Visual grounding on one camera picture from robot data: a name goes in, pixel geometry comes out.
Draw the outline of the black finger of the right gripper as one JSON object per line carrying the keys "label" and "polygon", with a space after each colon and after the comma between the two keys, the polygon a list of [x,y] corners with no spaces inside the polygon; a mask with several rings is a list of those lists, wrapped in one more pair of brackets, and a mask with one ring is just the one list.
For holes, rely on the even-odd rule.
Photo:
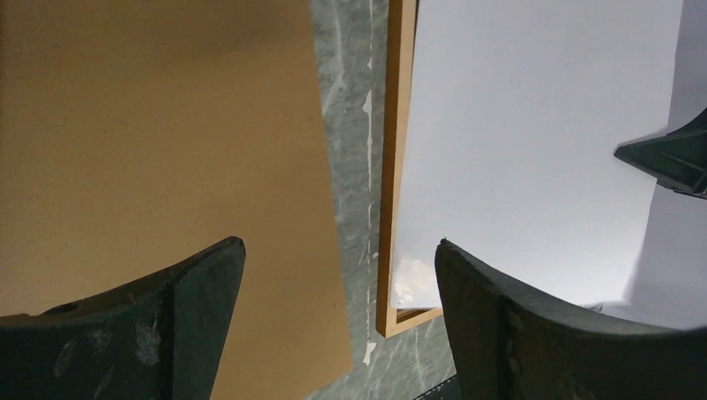
{"label": "black finger of the right gripper", "polygon": [[706,198],[706,112],[663,137],[619,146],[614,156],[675,193]]}

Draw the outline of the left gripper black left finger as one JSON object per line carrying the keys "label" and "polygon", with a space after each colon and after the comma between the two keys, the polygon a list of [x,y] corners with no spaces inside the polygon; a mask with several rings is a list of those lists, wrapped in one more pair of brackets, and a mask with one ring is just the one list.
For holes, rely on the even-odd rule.
{"label": "left gripper black left finger", "polygon": [[245,260],[227,237],[109,291],[2,317],[2,398],[210,398]]}

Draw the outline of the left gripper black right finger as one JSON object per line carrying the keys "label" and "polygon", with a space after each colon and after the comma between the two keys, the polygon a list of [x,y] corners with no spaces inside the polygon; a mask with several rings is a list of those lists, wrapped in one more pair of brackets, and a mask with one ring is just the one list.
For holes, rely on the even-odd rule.
{"label": "left gripper black right finger", "polygon": [[435,272],[464,399],[703,399],[706,331],[611,317],[443,240]]}

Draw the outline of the wooden picture frame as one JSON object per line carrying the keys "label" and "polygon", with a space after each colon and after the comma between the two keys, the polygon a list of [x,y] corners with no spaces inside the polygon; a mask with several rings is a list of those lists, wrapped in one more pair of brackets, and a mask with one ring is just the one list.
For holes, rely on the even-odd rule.
{"label": "wooden picture frame", "polygon": [[389,2],[375,322],[377,332],[384,338],[391,338],[442,314],[439,307],[397,309],[390,305],[395,219],[409,120],[418,9],[419,2],[414,0]]}

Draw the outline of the plant photo print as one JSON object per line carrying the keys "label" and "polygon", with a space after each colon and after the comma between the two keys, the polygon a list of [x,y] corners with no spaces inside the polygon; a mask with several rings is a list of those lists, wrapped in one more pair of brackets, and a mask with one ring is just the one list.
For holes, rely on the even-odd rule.
{"label": "plant photo print", "polygon": [[447,239],[578,305],[620,300],[656,181],[680,1],[422,1],[390,303],[436,308]]}

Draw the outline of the brown backing board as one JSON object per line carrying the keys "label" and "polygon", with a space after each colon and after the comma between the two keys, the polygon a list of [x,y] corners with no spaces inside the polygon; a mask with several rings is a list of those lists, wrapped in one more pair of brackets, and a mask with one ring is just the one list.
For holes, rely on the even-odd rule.
{"label": "brown backing board", "polygon": [[306,1],[1,4],[1,312],[242,238],[216,399],[352,367]]}

